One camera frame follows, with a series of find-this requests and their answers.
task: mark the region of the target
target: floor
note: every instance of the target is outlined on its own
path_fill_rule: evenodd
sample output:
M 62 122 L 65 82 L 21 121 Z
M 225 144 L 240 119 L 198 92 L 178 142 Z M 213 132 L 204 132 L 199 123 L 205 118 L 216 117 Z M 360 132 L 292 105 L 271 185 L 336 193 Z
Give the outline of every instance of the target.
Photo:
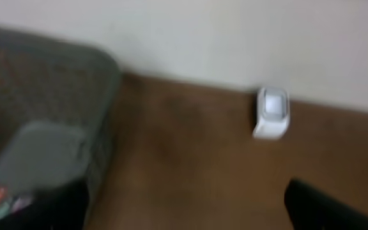
M 368 114 L 293 102 L 284 138 L 259 141 L 252 101 L 127 75 L 88 229 L 292 229 L 283 195 L 293 177 L 368 215 Z

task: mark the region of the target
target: white plastic device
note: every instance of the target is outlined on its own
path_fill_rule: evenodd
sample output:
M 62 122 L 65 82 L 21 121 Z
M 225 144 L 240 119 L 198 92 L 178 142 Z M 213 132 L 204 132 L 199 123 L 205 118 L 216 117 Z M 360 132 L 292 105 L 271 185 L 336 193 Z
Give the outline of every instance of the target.
M 253 136 L 279 139 L 289 126 L 289 96 L 279 88 L 261 88 L 257 96 L 257 123 Z

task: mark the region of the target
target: wall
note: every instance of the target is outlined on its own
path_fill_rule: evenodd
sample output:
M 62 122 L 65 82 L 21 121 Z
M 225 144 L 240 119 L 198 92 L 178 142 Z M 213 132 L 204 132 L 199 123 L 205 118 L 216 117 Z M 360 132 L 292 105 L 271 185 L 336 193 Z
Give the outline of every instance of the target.
M 139 72 L 368 110 L 368 0 L 0 0 L 0 24 Z

